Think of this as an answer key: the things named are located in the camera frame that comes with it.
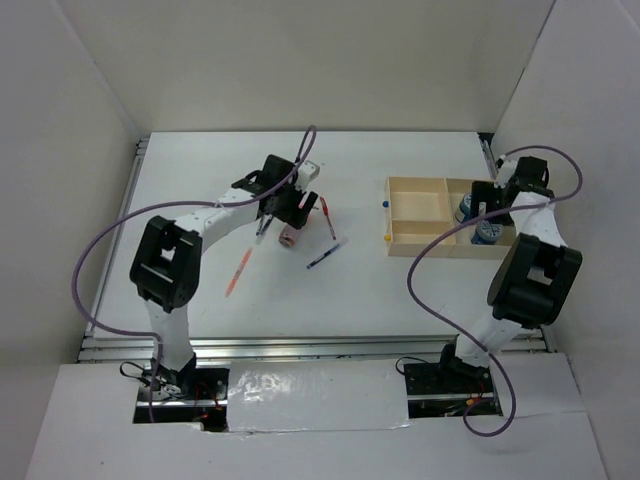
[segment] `metal frame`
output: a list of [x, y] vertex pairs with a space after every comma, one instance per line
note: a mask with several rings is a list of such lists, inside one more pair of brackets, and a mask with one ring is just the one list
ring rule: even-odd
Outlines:
[[[149, 139], [140, 141], [125, 196], [120, 208], [120, 216], [127, 213], [144, 162]], [[481, 144], [491, 171], [493, 157], [491, 149]], [[99, 312], [104, 288], [111, 272], [111, 266], [120, 240], [120, 229], [116, 231], [102, 271], [102, 276], [93, 302], [92, 314]], [[546, 338], [541, 331], [514, 339], [504, 349], [509, 353], [542, 353], [549, 351]], [[354, 358], [398, 358], [404, 355], [420, 356], [425, 360], [437, 361], [444, 345], [453, 336], [389, 336], [389, 337], [309, 337], [309, 338], [236, 338], [236, 339], [194, 339], [192, 345], [198, 356], [199, 365], [216, 365], [237, 360], [267, 361], [308, 361]], [[153, 353], [153, 342], [132, 338], [97, 339], [93, 337], [92, 326], [87, 327], [78, 362], [102, 363], [125, 360], [148, 362]]]
[[[353, 358], [398, 358], [425, 356], [437, 360], [452, 337], [354, 337], [283, 339], [194, 339], [198, 364], [218, 364], [237, 360], [322, 360]], [[504, 352], [543, 353], [547, 345], [542, 332], [516, 338]], [[86, 338], [79, 362], [148, 361], [153, 353], [151, 340]]]
[[[129, 180], [127, 181], [127, 188], [124, 192], [124, 199], [122, 200], [122, 205], [120, 205], [120, 210], [118, 211], [118, 218], [125, 215], [129, 210], [129, 206], [131, 205], [131, 200], [133, 198], [133, 192], [135, 191], [136, 184], [138, 183], [140, 169], [142, 168], [142, 161], [144, 160], [144, 156], [147, 153], [148, 145], [149, 139], [143, 138], [138, 142], [138, 145], [136, 146], [136, 154], [133, 158], [133, 166], [131, 167], [131, 173], [129, 174]], [[109, 275], [111, 273], [111, 267], [113, 265], [113, 260], [118, 249], [118, 244], [120, 243], [121, 231], [122, 225], [116, 228], [114, 235], [111, 238], [111, 244], [109, 245], [109, 251], [107, 253], [107, 260], [105, 261], [102, 273], [100, 274], [100, 282], [98, 283], [98, 288], [96, 290], [96, 295], [93, 299], [93, 305], [91, 308], [91, 315], [93, 315], [94, 318], [98, 315], [98, 311], [100, 310], [102, 295], [107, 284], [107, 279], [109, 278]], [[93, 334], [93, 329], [94, 326], [88, 324], [86, 335], [91, 336]]]

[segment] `white wall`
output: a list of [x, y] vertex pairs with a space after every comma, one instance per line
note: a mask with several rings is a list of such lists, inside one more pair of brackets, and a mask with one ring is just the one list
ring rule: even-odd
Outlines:
[[[633, 0], [558, 0], [494, 143], [555, 145], [584, 170], [580, 197], [558, 207], [584, 264], [556, 331], [612, 480], [640, 470], [638, 24]], [[552, 169], [556, 192], [572, 182]]]
[[493, 131], [551, 3], [61, 0], [146, 131]]
[[[134, 144], [47, 1], [0, 2], [0, 64], [0, 476], [14, 480], [82, 339], [73, 264], [115, 218]], [[87, 299], [103, 258], [88, 266]]]

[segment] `white table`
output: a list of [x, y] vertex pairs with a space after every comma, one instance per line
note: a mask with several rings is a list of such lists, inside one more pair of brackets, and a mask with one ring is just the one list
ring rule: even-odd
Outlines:
[[[262, 167], [270, 153], [293, 159], [301, 132], [155, 133], [129, 211], [171, 200], [215, 200], [231, 183]], [[313, 212], [298, 245], [280, 246], [272, 225], [233, 294], [224, 291], [256, 226], [243, 227], [209, 249], [200, 287], [189, 305], [193, 338], [451, 335], [453, 330], [409, 297], [409, 258], [387, 257], [381, 206], [387, 176], [488, 178], [475, 133], [319, 132], [309, 157], [321, 167], [313, 190], [326, 197], [338, 235], [349, 243], [311, 270], [305, 266], [333, 241]], [[149, 320], [128, 279], [146, 222], [189, 208], [149, 213], [123, 229], [106, 281], [100, 321], [148, 330]], [[444, 314], [470, 326], [486, 307], [499, 262], [426, 259], [416, 290]], [[96, 337], [111, 335], [97, 331]]]

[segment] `wire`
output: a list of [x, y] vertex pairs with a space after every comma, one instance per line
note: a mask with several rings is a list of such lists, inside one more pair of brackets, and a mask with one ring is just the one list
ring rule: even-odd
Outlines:
[[[309, 153], [311, 152], [311, 148], [313, 147], [313, 144], [316, 141], [316, 134], [317, 134], [317, 128], [315, 127], [315, 125], [311, 125], [309, 126], [309, 128], [307, 128], [307, 130], [304, 133], [304, 137], [302, 137], [302, 142], [300, 143], [300, 148], [298, 150], [298, 160], [296, 160], [296, 164], [280, 182], [278, 182], [276, 185], [274, 185], [272, 188], [270, 188], [263, 194], [258, 195], [257, 197], [251, 198], [249, 200], [243, 200], [241, 202], [219, 203], [219, 202], [208, 202], [204, 200], [193, 200], [193, 201], [179, 200], [175, 202], [164, 202], [164, 203], [157, 203], [155, 205], [149, 205], [147, 207], [143, 207], [139, 210], [135, 210], [131, 213], [128, 213], [127, 215], [120, 217], [111, 225], [104, 228], [95, 237], [93, 237], [93, 239], [91, 239], [89, 244], [85, 247], [84, 251], [80, 254], [80, 257], [78, 258], [76, 266], [73, 269], [73, 274], [71, 275], [71, 297], [73, 298], [73, 303], [75, 304], [80, 314], [84, 317], [84, 319], [94, 327], [100, 328], [106, 332], [113, 333], [115, 335], [124, 335], [129, 337], [152, 337], [156, 341], [157, 361], [153, 362], [153, 370], [151, 372], [151, 382], [149, 386], [149, 390], [151, 392], [151, 394], [149, 395], [149, 420], [151, 421], [151, 423], [154, 422], [153, 387], [156, 381], [156, 377], [158, 376], [158, 368], [160, 366], [160, 360], [162, 359], [162, 354], [164, 349], [164, 345], [162, 343], [162, 337], [156, 332], [152, 332], [152, 331], [140, 332], [140, 331], [125, 330], [121, 328], [111, 327], [109, 325], [105, 325], [104, 323], [98, 321], [93, 315], [91, 315], [91, 312], [89, 312], [85, 308], [82, 301], [80, 300], [80, 293], [78, 290], [79, 289], [78, 278], [80, 277], [80, 271], [82, 270], [82, 266], [84, 265], [84, 262], [86, 261], [91, 251], [100, 242], [100, 240], [102, 240], [104, 237], [106, 237], [109, 233], [111, 233], [113, 230], [118, 228], [123, 223], [131, 220], [134, 217], [142, 215], [144, 213], [151, 212], [153, 210], [159, 210], [161, 208], [167, 208], [167, 207], [204, 206], [204, 207], [213, 207], [213, 208], [235, 208], [235, 207], [244, 207], [246, 205], [251, 205], [253, 203], [260, 202], [261, 200], [265, 199], [266, 197], [272, 195], [274, 192], [279, 190], [289, 180], [291, 180], [293, 176], [298, 172], [300, 167], [307, 160]], [[304, 151], [304, 153], [301, 154], [300, 152], [302, 152], [305, 143], [307, 143], [307, 138], [309, 137], [309, 135], [311, 135], [311, 138], [309, 139], [307, 149]]]
[[503, 209], [500, 209], [500, 210], [496, 210], [494, 212], [486, 213], [484, 215], [479, 215], [479, 216], [477, 216], [475, 218], [472, 218], [471, 220], [468, 220], [468, 221], [466, 221], [464, 223], [461, 223], [460, 225], [457, 225], [456, 227], [454, 227], [451, 230], [443, 233], [438, 238], [436, 238], [433, 242], [431, 242], [429, 245], [427, 245], [424, 248], [424, 250], [422, 250], [422, 252], [420, 252], [418, 254], [418, 256], [415, 258], [415, 260], [411, 264], [411, 267], [409, 268], [409, 272], [407, 273], [407, 289], [409, 290], [409, 295], [411, 295], [411, 298], [413, 298], [413, 300], [420, 307], [422, 307], [423, 310], [427, 311], [428, 313], [430, 313], [431, 315], [436, 317], [438, 320], [441, 320], [442, 322], [446, 323], [450, 327], [454, 328], [455, 330], [460, 332], [462, 335], [467, 337], [469, 340], [471, 340], [473, 343], [475, 343], [483, 352], [485, 352], [489, 356], [489, 358], [496, 365], [498, 370], [500, 370], [500, 374], [505, 379], [505, 382], [507, 384], [507, 388], [509, 390], [509, 395], [511, 396], [511, 412], [509, 412], [509, 416], [507, 417], [506, 422], [500, 428], [498, 428], [498, 429], [496, 429], [494, 431], [491, 431], [491, 432], [481, 432], [479, 430], [476, 430], [475, 428], [473, 428], [469, 424], [469, 420], [467, 418], [469, 412], [473, 408], [478, 406], [478, 405], [490, 402], [491, 400], [489, 400], [489, 399], [482, 399], [482, 400], [479, 400], [477, 402], [474, 402], [472, 405], [470, 405], [465, 410], [464, 414], [462, 415], [462, 419], [464, 421], [465, 426], [472, 433], [474, 433], [474, 434], [476, 434], [476, 435], [478, 435], [480, 437], [495, 437], [496, 435], [500, 435], [507, 428], [509, 428], [511, 426], [511, 424], [513, 423], [513, 420], [514, 420], [515, 415], [516, 415], [516, 404], [517, 404], [517, 401], [516, 401], [516, 393], [515, 393], [515, 391], [513, 389], [513, 384], [511, 383], [511, 379], [509, 378], [509, 375], [507, 374], [507, 372], [505, 371], [504, 367], [502, 366], [502, 363], [500, 363], [500, 361], [496, 358], [496, 356], [493, 353], [489, 352], [489, 349], [487, 347], [485, 347], [484, 344], [482, 342], [480, 342], [480, 340], [478, 340], [471, 333], [469, 333], [465, 328], [463, 328], [462, 326], [458, 325], [453, 320], [450, 320], [449, 318], [445, 317], [444, 315], [442, 315], [438, 311], [436, 311], [433, 308], [429, 307], [426, 303], [424, 303], [418, 297], [418, 295], [416, 294], [416, 292], [415, 292], [415, 290], [413, 288], [413, 275], [414, 275], [414, 273], [416, 271], [416, 268], [418, 267], [418, 265], [420, 264], [422, 259], [427, 255], [427, 253], [429, 253], [436, 245], [438, 245], [440, 242], [442, 242], [447, 237], [450, 237], [451, 235], [455, 235], [457, 232], [459, 232], [459, 231], [461, 231], [461, 230], [463, 230], [463, 229], [465, 229], [467, 227], [470, 227], [472, 225], [475, 225], [476, 223], [481, 222], [482, 220], [488, 220], [490, 218], [499, 217], [500, 215], [505, 215], [507, 213], [516, 212], [516, 211], [520, 211], [520, 210], [533, 210], [533, 209], [537, 209], [537, 208], [543, 208], [543, 207], [547, 206], [548, 204], [558, 203], [558, 202], [563, 202], [565, 200], [569, 200], [569, 199], [575, 197], [578, 194], [578, 192], [582, 189], [583, 176], [582, 176], [582, 171], [580, 170], [580, 167], [578, 166], [578, 164], [576, 163], [576, 161], [573, 158], [571, 158], [569, 155], [567, 155], [565, 152], [563, 152], [562, 150], [560, 150], [558, 148], [550, 147], [548, 145], [527, 145], [525, 147], [520, 147], [520, 148], [516, 148], [515, 150], [511, 150], [510, 152], [507, 152], [506, 154], [504, 154], [501, 158], [508, 157], [510, 155], [513, 155], [514, 153], [518, 153], [518, 152], [521, 152], [523, 150], [547, 150], [549, 152], [556, 153], [556, 154], [560, 155], [561, 157], [563, 157], [565, 160], [567, 160], [571, 164], [571, 166], [576, 171], [576, 175], [578, 177], [578, 184], [577, 184], [576, 188], [571, 193], [568, 193], [566, 195], [562, 195], [560, 197], [552, 198], [548, 202], [540, 202], [540, 203], [536, 203], [536, 204], [533, 204], [533, 205], [520, 205], [520, 206], [517, 206], [517, 207], [503, 208]]
[[398, 364], [400, 363], [401, 360], [415, 360], [417, 362], [422, 362], [422, 363], [429, 363], [426, 360], [423, 360], [421, 358], [418, 357], [400, 357], [397, 361], [396, 361], [396, 372], [398, 372], [400, 375], [402, 375], [404, 377], [404, 372], [402, 370], [400, 370], [398, 368]]

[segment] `pen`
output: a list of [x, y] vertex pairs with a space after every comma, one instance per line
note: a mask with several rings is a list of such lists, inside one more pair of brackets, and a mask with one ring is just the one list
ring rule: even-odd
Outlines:
[[329, 207], [327, 206], [327, 202], [324, 197], [320, 197], [320, 203], [322, 204], [322, 211], [324, 212], [324, 216], [327, 217], [327, 223], [329, 224], [329, 230], [331, 230], [331, 236], [333, 239], [336, 239], [336, 232], [333, 229], [333, 225], [331, 225], [331, 219], [329, 218]]
[[346, 238], [341, 239], [333, 247], [331, 247], [329, 250], [324, 252], [322, 255], [320, 255], [318, 258], [316, 258], [313, 262], [311, 262], [309, 265], [307, 265], [307, 270], [310, 270], [312, 267], [314, 267], [317, 264], [319, 264], [322, 260], [327, 258], [329, 255], [331, 255], [333, 252], [338, 250], [340, 247], [342, 247], [346, 243], [347, 243], [347, 239]]
[[236, 283], [238, 283], [238, 278], [240, 278], [240, 274], [242, 273], [242, 270], [244, 270], [245, 265], [249, 261], [249, 257], [251, 256], [252, 251], [253, 251], [253, 247], [249, 247], [249, 250], [247, 250], [244, 254], [244, 257], [242, 257], [242, 261], [240, 262], [240, 265], [238, 265], [238, 269], [236, 270], [236, 273], [233, 275], [233, 278], [231, 279], [231, 282], [227, 287], [227, 291], [224, 294], [225, 297], [228, 297], [229, 295], [231, 295], [231, 292], [233, 292], [233, 289], [235, 288]]

